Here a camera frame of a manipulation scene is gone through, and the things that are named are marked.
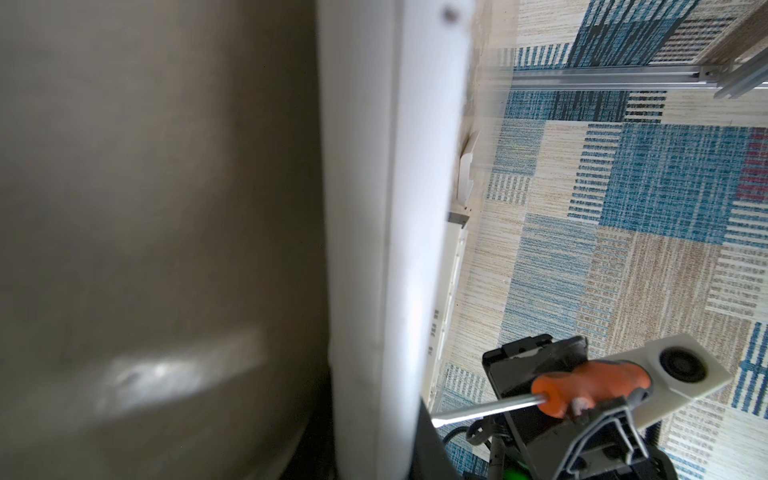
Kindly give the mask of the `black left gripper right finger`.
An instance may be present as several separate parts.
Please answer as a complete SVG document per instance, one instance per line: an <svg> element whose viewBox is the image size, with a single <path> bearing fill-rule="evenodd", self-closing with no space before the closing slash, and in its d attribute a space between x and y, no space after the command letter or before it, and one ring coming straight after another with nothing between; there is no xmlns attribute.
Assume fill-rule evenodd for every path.
<svg viewBox="0 0 768 480"><path fill-rule="evenodd" d="M424 402L420 403L413 458L412 480L458 480L459 474L448 458L445 446L432 424Z"/></svg>

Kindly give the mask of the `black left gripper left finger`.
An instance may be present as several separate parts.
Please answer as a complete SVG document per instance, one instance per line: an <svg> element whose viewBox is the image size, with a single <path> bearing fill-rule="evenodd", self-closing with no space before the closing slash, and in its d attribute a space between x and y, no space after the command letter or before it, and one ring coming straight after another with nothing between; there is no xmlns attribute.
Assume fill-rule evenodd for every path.
<svg viewBox="0 0 768 480"><path fill-rule="evenodd" d="M331 377L325 380L320 390L315 409L287 466L287 478L336 478Z"/></svg>

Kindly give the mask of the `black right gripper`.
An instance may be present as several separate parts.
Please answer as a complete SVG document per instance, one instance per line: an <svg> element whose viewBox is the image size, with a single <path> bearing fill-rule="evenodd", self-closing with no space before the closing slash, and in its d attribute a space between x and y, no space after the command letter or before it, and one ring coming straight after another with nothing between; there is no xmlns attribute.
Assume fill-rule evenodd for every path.
<svg viewBox="0 0 768 480"><path fill-rule="evenodd" d="M556 341L548 334L504 344L481 358L498 399L529 394L538 376L571 372L588 361L586 338ZM534 479L675 479L668 456L634 424L633 409L652 393L603 401L563 419L536 407L498 414L497 434L507 457Z"/></svg>

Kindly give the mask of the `orange handled screwdriver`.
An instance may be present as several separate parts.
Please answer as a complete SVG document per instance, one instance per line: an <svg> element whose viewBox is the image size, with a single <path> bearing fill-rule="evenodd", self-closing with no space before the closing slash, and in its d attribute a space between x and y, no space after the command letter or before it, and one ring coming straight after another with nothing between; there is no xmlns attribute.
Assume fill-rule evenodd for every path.
<svg viewBox="0 0 768 480"><path fill-rule="evenodd" d="M529 394L465 407L434 415L431 423L439 428L529 407L563 419L579 414L603 401L628 399L634 393L651 393L652 380L641 366L628 361L588 361L571 372L546 373L535 378Z"/></svg>

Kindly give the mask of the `small white battery cover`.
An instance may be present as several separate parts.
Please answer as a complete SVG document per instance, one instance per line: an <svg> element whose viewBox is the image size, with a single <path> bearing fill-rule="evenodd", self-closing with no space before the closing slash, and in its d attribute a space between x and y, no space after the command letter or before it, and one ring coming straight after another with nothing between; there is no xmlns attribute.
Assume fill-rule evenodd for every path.
<svg viewBox="0 0 768 480"><path fill-rule="evenodd" d="M472 131L467 138L461 155L459 156L456 200L457 203L464 208L469 204L469 199L474 187L474 180L471 178L471 167L478 138L479 131Z"/></svg>

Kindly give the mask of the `white remote with grey screen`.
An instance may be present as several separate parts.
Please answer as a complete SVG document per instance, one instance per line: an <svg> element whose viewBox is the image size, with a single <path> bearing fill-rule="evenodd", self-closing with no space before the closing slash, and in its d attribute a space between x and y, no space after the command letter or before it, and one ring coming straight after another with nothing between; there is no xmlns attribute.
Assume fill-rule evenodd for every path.
<svg viewBox="0 0 768 480"><path fill-rule="evenodd" d="M405 479L472 48L471 1L317 5L329 366L343 479Z"/></svg>

